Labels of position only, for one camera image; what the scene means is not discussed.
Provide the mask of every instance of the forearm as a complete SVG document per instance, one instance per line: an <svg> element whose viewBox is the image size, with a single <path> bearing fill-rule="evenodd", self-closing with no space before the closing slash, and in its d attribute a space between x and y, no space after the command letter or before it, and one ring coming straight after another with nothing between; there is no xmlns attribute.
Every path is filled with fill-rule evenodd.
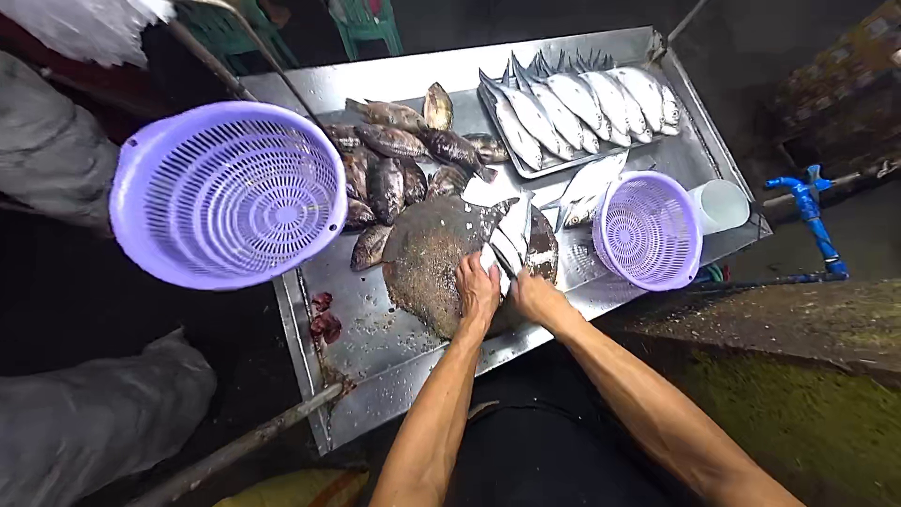
<svg viewBox="0 0 901 507"><path fill-rule="evenodd" d="M645 450L717 505L799 505L695 403L648 365L569 316L554 334Z"/></svg>
<svg viewBox="0 0 901 507"><path fill-rule="evenodd" d="M416 396L388 453L370 506L440 505L466 426L487 325L460 322L457 335Z"/></svg>

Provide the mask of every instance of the purple plastic basket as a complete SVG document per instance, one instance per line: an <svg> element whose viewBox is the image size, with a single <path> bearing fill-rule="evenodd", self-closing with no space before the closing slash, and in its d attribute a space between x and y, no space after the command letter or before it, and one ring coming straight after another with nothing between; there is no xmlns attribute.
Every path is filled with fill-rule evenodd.
<svg viewBox="0 0 901 507"><path fill-rule="evenodd" d="M697 275L701 231L688 193L654 171L624 172L610 183L592 225L597 255L610 271L645 290L685 287Z"/></svg>
<svg viewBox="0 0 901 507"><path fill-rule="evenodd" d="M301 115L220 102L147 125L119 154L110 215L140 267L182 287L270 280L322 250L347 217L341 157Z"/></svg>

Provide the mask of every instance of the mossy wall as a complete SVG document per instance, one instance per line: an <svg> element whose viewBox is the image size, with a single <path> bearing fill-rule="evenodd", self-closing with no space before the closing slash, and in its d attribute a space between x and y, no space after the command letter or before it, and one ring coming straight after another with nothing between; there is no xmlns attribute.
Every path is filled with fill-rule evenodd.
<svg viewBox="0 0 901 507"><path fill-rule="evenodd" d="M901 392L762 355L694 356L674 383L802 502L901 505Z"/></svg>

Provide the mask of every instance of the blue water tap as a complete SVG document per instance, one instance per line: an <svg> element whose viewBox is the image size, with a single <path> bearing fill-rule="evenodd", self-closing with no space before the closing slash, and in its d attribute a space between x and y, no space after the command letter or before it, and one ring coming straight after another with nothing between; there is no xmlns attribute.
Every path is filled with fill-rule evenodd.
<svg viewBox="0 0 901 507"><path fill-rule="evenodd" d="M839 253L833 247L833 242L826 233L826 227L823 220L820 219L819 194L820 191L830 188L833 183L829 180L820 178L820 166L812 165L807 168L807 176L810 183L804 183L797 178L781 176L774 180L768 180L766 187L774 189L776 187L788 187L792 195L795 197L795 204L801 214L801 218L807 224L810 232L814 233L816 238L816 246L819 247L820 253L823 254L823 261L826 264L826 271L848 276L848 268L844 261L839 257Z"/></svg>

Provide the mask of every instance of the white plastic cup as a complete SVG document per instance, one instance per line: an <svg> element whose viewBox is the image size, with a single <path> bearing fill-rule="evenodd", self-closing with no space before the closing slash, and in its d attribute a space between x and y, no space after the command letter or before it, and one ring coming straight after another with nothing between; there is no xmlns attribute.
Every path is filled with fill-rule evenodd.
<svg viewBox="0 0 901 507"><path fill-rule="evenodd" d="M711 235L744 225L751 216L751 206L744 191L726 180L710 180L688 191L695 202L701 233Z"/></svg>

